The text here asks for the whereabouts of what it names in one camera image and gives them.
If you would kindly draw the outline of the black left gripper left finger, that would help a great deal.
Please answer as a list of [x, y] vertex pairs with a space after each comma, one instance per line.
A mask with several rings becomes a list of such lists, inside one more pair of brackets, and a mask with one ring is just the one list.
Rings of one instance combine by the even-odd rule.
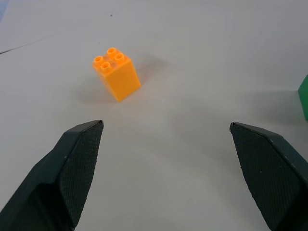
[[67, 130], [0, 211], [0, 231], [75, 231], [94, 176], [102, 120]]

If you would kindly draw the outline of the orange toy building brick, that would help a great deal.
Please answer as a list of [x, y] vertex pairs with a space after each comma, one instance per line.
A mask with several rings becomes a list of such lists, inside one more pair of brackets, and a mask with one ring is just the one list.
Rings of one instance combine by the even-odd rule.
[[118, 101], [141, 87], [132, 60], [115, 47], [93, 59], [92, 67], [107, 91]]

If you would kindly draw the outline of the green toy building block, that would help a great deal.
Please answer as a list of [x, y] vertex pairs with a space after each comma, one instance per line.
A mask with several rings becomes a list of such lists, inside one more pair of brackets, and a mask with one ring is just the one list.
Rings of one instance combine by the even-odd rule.
[[297, 92], [300, 98], [305, 120], [308, 121], [308, 74], [304, 78]]

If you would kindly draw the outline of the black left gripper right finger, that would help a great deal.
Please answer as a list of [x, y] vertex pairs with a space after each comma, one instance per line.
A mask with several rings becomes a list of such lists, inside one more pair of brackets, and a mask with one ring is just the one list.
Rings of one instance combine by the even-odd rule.
[[308, 231], [308, 162], [279, 134], [232, 122], [248, 189], [271, 231]]

